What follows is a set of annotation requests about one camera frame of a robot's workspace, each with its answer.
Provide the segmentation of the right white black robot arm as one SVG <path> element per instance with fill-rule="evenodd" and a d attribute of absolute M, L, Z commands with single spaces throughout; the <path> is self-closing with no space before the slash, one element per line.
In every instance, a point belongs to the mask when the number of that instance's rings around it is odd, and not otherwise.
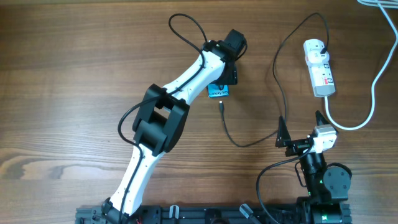
<path fill-rule="evenodd" d="M 348 191 L 351 187 L 352 172 L 340 163 L 328 164 L 323 153 L 335 145 L 338 131 L 316 111 L 317 125 L 304 139 L 290 137 L 285 119 L 279 117 L 276 147 L 286 148 L 287 157 L 297 156 L 303 172 L 302 186 L 308 197 L 297 199 L 298 221 L 300 223 L 352 223 L 348 204 Z"/>

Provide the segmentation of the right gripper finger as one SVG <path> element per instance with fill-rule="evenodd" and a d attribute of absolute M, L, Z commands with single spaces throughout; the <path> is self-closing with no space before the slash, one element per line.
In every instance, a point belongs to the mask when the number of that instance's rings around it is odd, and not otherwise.
<path fill-rule="evenodd" d="M 321 113 L 319 110 L 317 110 L 317 111 L 315 112 L 315 117 L 316 117 L 316 122 L 317 122 L 317 125 L 318 125 L 318 126 L 321 126 L 321 125 L 328 125 L 328 124 L 329 124 L 329 122 L 327 121 L 327 119 L 322 115 L 322 113 Z"/>
<path fill-rule="evenodd" d="M 283 116 L 279 116 L 279 126 L 277 130 L 277 137 L 275 141 L 275 147 L 288 147 L 291 144 L 291 137 L 287 129 L 285 119 Z"/>

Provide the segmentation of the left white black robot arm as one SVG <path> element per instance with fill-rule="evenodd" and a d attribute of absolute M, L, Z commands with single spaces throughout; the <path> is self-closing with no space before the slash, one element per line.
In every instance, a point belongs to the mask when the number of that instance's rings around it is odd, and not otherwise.
<path fill-rule="evenodd" d="M 131 160 L 117 191 L 101 208 L 108 223 L 132 223 L 156 164 L 182 135 L 191 103 L 209 84 L 237 83 L 235 62 L 246 47 L 244 35 L 231 30 L 225 40 L 206 41 L 196 61 L 176 80 L 147 89 L 132 124 Z"/>

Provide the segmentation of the blue Galaxy S25 smartphone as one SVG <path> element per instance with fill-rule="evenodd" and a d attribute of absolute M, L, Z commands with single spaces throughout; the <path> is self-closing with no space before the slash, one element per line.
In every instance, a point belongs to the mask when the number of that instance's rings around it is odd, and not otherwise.
<path fill-rule="evenodd" d="M 229 96 L 228 85 L 209 84 L 207 86 L 209 98 L 219 98 Z"/>

